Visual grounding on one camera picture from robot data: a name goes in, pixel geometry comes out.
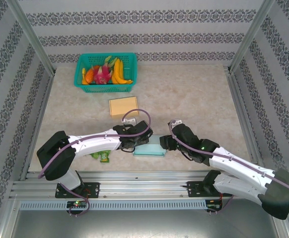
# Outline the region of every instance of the patterned wallpaper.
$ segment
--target patterned wallpaper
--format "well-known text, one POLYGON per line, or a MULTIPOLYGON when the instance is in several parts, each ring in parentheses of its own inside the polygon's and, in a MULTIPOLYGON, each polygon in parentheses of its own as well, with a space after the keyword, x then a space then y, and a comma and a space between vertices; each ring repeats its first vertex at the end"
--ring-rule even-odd
POLYGON ((289 171, 289 0, 277 0, 235 72, 265 166, 289 171))
POLYGON ((139 64, 229 65, 263 0, 21 0, 51 61, 135 52, 139 64))
POLYGON ((50 76, 0 0, 0 213, 19 180, 50 76))

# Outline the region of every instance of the marble surface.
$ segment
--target marble surface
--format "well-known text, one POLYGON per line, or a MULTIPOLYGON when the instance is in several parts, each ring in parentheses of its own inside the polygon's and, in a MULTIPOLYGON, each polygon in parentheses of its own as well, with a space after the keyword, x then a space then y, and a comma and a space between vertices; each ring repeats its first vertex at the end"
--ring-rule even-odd
MULTIPOLYGON (((85 93, 73 85, 75 68, 58 67, 29 171, 40 171, 36 151, 56 132, 85 135, 106 131, 117 124, 109 100, 136 96, 138 107, 152 117, 155 134, 169 134, 167 123, 180 118, 199 138, 213 140, 249 160, 222 65, 151 65, 138 67, 137 84, 130 93, 85 93)), ((147 119, 143 113, 137 121, 147 119)), ((210 168, 185 159, 179 152, 161 157, 134 157, 113 151, 110 163, 91 156, 75 159, 78 171, 187 171, 210 168)))

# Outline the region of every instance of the teal basket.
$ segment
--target teal basket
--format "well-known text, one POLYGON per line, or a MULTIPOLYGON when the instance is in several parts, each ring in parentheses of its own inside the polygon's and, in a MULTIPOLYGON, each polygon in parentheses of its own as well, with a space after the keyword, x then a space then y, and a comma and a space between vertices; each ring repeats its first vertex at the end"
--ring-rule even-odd
POLYGON ((86 93, 114 93, 114 92, 130 92, 137 81, 137 56, 134 53, 94 53, 82 54, 77 63, 74 85, 81 88, 86 93), (133 81, 132 84, 113 84, 110 80, 108 84, 82 85, 82 69, 86 72, 94 65, 102 66, 105 59, 112 56, 112 60, 118 57, 124 63, 124 79, 133 81))

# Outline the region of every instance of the small yellow box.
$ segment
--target small yellow box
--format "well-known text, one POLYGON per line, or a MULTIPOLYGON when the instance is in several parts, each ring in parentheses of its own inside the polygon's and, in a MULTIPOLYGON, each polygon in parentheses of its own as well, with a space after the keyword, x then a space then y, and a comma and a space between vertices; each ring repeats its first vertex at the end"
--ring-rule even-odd
MULTIPOLYGON (((120 99, 113 99, 109 100, 109 107, 110 107, 110 116, 112 118, 122 118, 124 114, 129 112, 132 109, 138 109, 137 105, 137 98, 130 97, 130 98, 120 98, 120 99)), ((128 114, 128 117, 135 117, 138 116, 139 112, 131 112, 128 114)))

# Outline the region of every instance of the table surface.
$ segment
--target table surface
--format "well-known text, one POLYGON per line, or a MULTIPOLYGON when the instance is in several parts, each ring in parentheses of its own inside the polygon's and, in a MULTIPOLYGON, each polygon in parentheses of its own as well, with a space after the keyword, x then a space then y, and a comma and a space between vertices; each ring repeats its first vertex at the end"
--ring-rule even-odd
MULTIPOLYGON (((40 171, 37 150, 57 131, 67 135, 100 133, 121 124, 112 119, 109 100, 136 96, 148 111, 154 134, 169 134, 167 123, 180 118, 199 138, 207 138, 249 160, 222 65, 138 66, 137 83, 130 93, 85 93, 73 85, 75 68, 58 67, 44 113, 29 171, 40 171)), ((147 120, 143 113, 137 121, 147 120)), ((210 168, 185 159, 180 152, 165 157, 134 157, 113 151, 109 163, 90 155, 77 158, 78 171, 189 171, 210 168)))

